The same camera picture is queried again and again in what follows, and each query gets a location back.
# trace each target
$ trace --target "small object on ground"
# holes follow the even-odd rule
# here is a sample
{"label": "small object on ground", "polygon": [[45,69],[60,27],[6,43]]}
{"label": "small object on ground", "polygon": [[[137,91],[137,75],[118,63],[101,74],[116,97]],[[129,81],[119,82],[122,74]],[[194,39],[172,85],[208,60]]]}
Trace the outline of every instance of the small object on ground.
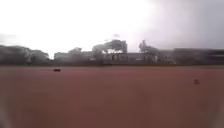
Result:
{"label": "small object on ground", "polygon": [[195,79],[194,84],[200,84],[200,81],[198,79]]}
{"label": "small object on ground", "polygon": [[54,69],[54,72],[60,72],[60,71],[61,69],[58,69],[58,68]]}

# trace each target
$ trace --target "overcast sky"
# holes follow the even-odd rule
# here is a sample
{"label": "overcast sky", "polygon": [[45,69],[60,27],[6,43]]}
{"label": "overcast sky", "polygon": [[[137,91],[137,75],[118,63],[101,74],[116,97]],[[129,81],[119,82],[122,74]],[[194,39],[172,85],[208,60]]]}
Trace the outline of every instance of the overcast sky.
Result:
{"label": "overcast sky", "polygon": [[0,0],[0,44],[53,54],[119,34],[129,51],[142,39],[162,49],[224,48],[223,13],[223,0]]}

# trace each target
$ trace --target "tree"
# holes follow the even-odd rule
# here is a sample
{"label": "tree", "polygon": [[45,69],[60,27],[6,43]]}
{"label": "tree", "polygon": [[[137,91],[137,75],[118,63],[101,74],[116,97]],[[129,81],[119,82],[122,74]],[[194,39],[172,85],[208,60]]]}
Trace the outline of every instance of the tree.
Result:
{"label": "tree", "polygon": [[153,61],[157,61],[158,55],[159,55],[159,50],[152,46],[147,45],[145,40],[143,40],[139,44],[139,49],[144,55],[144,60],[150,59]]}
{"label": "tree", "polygon": [[82,55],[82,48],[75,47],[74,49],[68,52],[70,58],[75,63],[82,63],[83,55]]}
{"label": "tree", "polygon": [[49,60],[49,55],[41,50],[31,50],[30,56],[32,64],[46,64]]}
{"label": "tree", "polygon": [[30,49],[21,46],[0,46],[0,63],[24,65],[27,64]]}
{"label": "tree", "polygon": [[82,48],[79,47],[75,47],[74,49],[68,51],[68,53],[70,54],[76,54],[76,53],[81,53],[82,52]]}
{"label": "tree", "polygon": [[107,48],[104,44],[98,44],[93,46],[92,48],[93,56],[96,60],[102,61],[103,60],[103,52],[107,53]]}
{"label": "tree", "polygon": [[122,52],[127,53],[127,43],[126,41],[121,41],[118,39],[113,39],[105,43],[106,48],[113,50],[115,53]]}

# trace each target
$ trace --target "dirt ground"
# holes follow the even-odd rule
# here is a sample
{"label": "dirt ground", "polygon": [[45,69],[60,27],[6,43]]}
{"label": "dirt ground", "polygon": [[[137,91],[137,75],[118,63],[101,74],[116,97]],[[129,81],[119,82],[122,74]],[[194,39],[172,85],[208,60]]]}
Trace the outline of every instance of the dirt ground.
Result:
{"label": "dirt ground", "polygon": [[0,67],[0,128],[224,127],[222,67],[61,70]]}

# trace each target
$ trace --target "red dirt field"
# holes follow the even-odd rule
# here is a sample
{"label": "red dirt field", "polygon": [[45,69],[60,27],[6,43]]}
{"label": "red dirt field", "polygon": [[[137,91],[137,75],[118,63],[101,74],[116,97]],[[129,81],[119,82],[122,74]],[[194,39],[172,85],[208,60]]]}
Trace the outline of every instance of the red dirt field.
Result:
{"label": "red dirt field", "polygon": [[53,69],[0,67],[0,128],[224,127],[222,67]]}

